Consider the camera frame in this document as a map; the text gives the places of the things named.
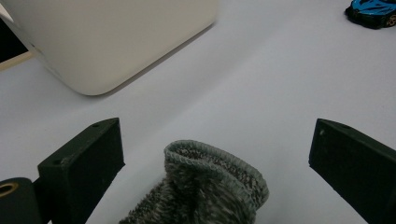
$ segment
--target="gray knitted sock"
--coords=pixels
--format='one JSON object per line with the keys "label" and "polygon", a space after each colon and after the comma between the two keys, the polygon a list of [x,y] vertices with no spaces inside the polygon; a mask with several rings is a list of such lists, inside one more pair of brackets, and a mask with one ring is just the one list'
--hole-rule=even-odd
{"label": "gray knitted sock", "polygon": [[166,177],[120,224],[251,224],[268,199],[262,174],[221,149],[182,140],[164,150]]}

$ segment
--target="white table surface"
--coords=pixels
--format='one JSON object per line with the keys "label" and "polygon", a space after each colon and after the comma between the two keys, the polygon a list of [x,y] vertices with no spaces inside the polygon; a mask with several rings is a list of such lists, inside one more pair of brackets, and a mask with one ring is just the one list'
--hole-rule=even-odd
{"label": "white table surface", "polygon": [[0,179],[38,178],[49,154],[120,118],[126,166],[87,223],[117,223],[164,176],[178,139],[262,172],[264,224],[365,221],[308,166],[317,118],[396,148],[396,28],[349,22],[348,0],[223,0],[216,24],[110,94],[70,91],[36,60],[0,72]]}

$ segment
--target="white surface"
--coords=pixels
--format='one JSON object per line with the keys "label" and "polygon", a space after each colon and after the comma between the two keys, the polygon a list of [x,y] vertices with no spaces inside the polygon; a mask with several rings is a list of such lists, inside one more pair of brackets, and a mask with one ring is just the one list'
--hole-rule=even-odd
{"label": "white surface", "polygon": [[262,172],[263,224],[363,224],[308,167],[317,118],[396,148],[396,28],[346,20],[347,0],[220,2],[218,22],[119,91],[78,95],[35,59],[0,73],[0,179],[36,166],[88,125],[120,117],[126,166],[88,223],[117,223],[163,177],[178,139]]}
{"label": "white surface", "polygon": [[71,89],[113,90],[204,30],[218,0],[0,0],[4,22]]}

